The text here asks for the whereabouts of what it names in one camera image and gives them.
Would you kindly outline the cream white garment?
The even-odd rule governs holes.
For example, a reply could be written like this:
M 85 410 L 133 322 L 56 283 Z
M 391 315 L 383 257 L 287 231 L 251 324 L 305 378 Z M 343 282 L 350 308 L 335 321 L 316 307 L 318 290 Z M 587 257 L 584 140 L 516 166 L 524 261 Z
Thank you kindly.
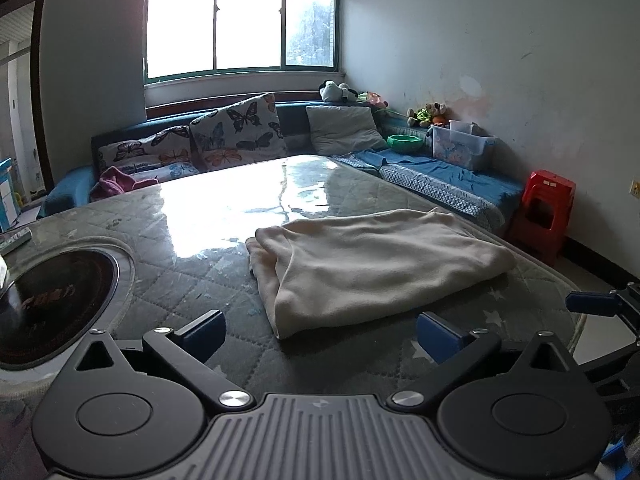
M 245 246 L 279 339 L 424 307 L 515 266 L 508 248 L 436 209 L 296 220 Z

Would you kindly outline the red plastic stool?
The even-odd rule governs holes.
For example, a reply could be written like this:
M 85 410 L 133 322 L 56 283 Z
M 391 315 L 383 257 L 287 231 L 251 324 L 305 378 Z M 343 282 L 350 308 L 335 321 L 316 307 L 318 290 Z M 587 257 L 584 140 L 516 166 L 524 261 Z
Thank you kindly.
M 552 266 L 570 224 L 576 184 L 548 170 L 533 171 L 514 214 L 508 239 Z

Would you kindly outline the round black induction cooktop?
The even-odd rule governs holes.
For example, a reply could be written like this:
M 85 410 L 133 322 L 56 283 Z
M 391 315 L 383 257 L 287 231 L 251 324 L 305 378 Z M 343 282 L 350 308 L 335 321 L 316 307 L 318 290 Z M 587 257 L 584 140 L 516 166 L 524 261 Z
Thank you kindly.
M 27 370 L 78 341 L 110 303 L 119 280 L 114 257 L 73 249 L 37 263 L 1 294 L 1 367 Z

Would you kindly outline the white remote control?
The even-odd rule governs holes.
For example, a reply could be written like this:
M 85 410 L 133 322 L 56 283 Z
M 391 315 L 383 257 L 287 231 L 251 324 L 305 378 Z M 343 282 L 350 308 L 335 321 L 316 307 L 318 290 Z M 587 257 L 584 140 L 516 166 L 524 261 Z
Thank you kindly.
M 7 237 L 2 238 L 0 243 L 0 255 L 5 257 L 15 249 L 23 246 L 32 239 L 32 231 L 29 228 L 21 228 L 13 231 Z

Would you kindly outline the blue white small cabinet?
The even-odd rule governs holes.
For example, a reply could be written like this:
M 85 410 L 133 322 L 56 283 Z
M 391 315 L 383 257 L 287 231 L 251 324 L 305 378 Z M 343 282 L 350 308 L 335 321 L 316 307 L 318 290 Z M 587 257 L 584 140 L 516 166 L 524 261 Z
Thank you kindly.
M 14 194 L 11 170 L 12 159 L 3 159 L 0 164 L 0 229 L 2 233 L 9 231 L 20 215 L 20 207 L 17 205 Z

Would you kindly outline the clear plastic storage box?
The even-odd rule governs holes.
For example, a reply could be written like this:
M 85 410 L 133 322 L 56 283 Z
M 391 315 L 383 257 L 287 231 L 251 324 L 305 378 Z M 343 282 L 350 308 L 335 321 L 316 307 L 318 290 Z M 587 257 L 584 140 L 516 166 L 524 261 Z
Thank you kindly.
M 474 124 L 452 122 L 451 125 L 462 125 L 463 130 L 431 126 L 433 157 L 471 171 L 488 169 L 497 138 L 480 134 Z

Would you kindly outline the magenta garment on sofa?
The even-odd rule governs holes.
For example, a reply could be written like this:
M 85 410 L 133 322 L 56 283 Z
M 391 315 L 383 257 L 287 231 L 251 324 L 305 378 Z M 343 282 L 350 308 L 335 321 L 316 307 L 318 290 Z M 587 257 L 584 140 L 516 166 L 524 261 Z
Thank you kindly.
M 110 167 L 99 176 L 99 179 L 89 193 L 89 197 L 92 202 L 97 202 L 98 200 L 105 200 L 106 198 L 137 191 L 140 190 L 140 188 L 147 188 L 148 186 L 157 184 L 157 178 L 136 180 L 134 177 L 131 177 L 130 174 L 125 174 L 118 168 Z

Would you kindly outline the stuffed toys pile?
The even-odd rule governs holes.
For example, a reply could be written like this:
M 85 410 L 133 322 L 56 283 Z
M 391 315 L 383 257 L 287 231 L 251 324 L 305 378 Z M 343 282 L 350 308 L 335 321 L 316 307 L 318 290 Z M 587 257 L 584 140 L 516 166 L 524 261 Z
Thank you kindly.
M 426 103 L 418 110 L 407 110 L 407 125 L 411 128 L 428 128 L 431 126 L 448 127 L 448 108 L 444 103 Z

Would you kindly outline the green plastic basin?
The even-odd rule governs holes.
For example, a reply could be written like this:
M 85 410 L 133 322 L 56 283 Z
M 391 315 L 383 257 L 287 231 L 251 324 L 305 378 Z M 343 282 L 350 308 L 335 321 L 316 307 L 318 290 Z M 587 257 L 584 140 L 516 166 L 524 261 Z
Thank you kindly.
M 412 134 L 390 134 L 386 139 L 386 143 L 390 150 L 401 155 L 419 153 L 424 149 L 424 140 L 420 136 L 413 136 Z

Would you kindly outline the butterfly pillow left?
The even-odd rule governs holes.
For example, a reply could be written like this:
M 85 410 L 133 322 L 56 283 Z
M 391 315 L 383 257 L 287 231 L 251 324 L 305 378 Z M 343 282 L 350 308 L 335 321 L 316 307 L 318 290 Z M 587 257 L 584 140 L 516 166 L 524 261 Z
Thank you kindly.
M 158 182 L 195 176 L 200 173 L 192 158 L 187 126 L 164 129 L 143 139 L 122 140 L 98 148 L 100 172 L 115 167 L 140 181 Z

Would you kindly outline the butterfly pillow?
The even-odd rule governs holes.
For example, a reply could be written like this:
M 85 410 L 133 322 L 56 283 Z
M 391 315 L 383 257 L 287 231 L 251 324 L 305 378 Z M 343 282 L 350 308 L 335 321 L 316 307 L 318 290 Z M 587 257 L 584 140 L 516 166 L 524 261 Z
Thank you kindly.
M 115 167 L 140 181 L 158 182 L 195 176 L 200 173 L 192 158 L 187 126 L 164 129 L 143 139 L 122 140 L 98 148 L 100 172 Z
M 190 123 L 208 171 L 285 157 L 288 148 L 272 93 L 218 108 Z

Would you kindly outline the butterfly pillow right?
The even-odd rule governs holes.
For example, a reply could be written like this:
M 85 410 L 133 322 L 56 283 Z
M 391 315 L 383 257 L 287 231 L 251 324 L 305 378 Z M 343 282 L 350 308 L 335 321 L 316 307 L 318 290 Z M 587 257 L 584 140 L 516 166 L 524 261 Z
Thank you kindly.
M 190 123 L 208 171 L 285 157 L 288 148 L 272 93 L 218 108 Z

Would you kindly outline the grey cushion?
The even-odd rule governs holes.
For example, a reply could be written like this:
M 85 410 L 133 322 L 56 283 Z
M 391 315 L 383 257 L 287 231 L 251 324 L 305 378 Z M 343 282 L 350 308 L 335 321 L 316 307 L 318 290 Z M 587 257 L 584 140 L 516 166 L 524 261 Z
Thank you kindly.
M 311 144 L 320 155 L 346 155 L 387 146 L 369 107 L 311 105 L 306 114 Z

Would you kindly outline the panda plush toy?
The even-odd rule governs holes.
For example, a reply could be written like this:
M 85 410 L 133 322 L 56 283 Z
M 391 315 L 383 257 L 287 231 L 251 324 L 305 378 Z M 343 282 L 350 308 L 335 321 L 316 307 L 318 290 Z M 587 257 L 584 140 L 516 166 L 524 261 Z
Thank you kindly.
M 358 99 L 358 92 L 348 84 L 337 84 L 333 80 L 326 80 L 319 87 L 319 94 L 326 103 L 353 103 Z

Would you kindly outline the window with green frame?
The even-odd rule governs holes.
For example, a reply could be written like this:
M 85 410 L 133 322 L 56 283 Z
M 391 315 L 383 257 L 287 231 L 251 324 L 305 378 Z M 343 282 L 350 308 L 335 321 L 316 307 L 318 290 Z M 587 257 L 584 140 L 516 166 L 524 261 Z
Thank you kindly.
M 146 0 L 146 82 L 336 70 L 340 0 Z

